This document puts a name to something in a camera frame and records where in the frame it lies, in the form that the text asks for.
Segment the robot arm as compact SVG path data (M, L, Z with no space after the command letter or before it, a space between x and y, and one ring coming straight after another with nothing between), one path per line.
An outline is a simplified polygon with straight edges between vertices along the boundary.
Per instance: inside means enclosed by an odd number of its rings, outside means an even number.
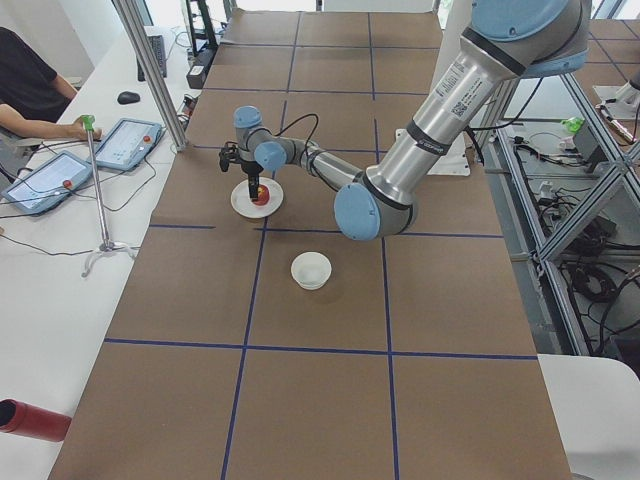
M250 105L234 112L236 138L220 152L220 168L238 165L255 200L262 171L300 167L334 190L334 218L344 236L370 241L400 234L417 217L419 184L500 85L584 65L590 14L588 1L472 2L455 58L382 160L365 169L311 140L272 133Z

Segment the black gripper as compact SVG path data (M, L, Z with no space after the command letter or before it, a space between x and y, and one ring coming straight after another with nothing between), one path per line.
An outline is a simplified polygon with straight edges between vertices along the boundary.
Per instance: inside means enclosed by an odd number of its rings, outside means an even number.
M242 158L241 164L242 170L247 174L248 178L248 195L250 201L259 198L259 177L261 173L261 166L246 155L246 158Z

